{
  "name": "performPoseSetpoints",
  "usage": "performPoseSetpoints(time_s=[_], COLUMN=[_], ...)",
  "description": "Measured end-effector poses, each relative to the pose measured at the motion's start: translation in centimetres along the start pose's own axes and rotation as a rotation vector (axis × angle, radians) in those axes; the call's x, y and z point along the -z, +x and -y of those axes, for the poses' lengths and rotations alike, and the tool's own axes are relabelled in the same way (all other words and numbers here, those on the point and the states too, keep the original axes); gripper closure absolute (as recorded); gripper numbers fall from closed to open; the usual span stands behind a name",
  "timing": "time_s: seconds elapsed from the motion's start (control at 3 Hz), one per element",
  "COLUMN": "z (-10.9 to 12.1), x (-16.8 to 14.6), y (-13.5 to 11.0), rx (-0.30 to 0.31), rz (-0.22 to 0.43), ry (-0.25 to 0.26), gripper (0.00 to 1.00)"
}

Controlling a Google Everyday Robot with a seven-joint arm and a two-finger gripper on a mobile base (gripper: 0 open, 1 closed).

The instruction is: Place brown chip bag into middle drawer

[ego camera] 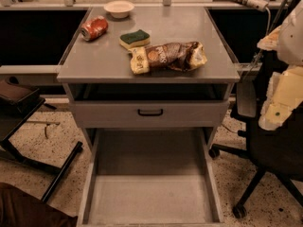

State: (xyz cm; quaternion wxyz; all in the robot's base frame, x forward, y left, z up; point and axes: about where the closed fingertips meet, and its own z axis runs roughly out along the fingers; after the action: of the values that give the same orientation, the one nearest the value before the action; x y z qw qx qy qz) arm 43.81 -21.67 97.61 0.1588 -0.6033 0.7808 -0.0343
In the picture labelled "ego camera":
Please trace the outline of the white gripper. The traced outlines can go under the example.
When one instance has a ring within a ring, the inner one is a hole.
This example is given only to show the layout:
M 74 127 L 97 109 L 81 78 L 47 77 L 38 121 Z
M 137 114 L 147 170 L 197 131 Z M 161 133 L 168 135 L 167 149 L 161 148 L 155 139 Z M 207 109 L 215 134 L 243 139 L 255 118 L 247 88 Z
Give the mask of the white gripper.
M 303 67 L 289 65 L 282 72 L 274 72 L 273 95 L 270 97 L 270 104 L 264 104 L 261 108 L 258 125 L 266 131 L 275 131 L 303 102 Z

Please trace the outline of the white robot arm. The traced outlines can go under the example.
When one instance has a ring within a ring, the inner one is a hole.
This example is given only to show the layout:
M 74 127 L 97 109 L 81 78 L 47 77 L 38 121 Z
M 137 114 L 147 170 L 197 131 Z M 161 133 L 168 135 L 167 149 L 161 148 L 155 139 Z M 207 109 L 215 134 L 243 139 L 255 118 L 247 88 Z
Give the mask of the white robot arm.
M 285 71 L 274 72 L 270 77 L 258 120 L 262 129 L 275 131 L 303 102 L 303 0 L 257 47 L 275 50 L 278 59 L 288 65 Z

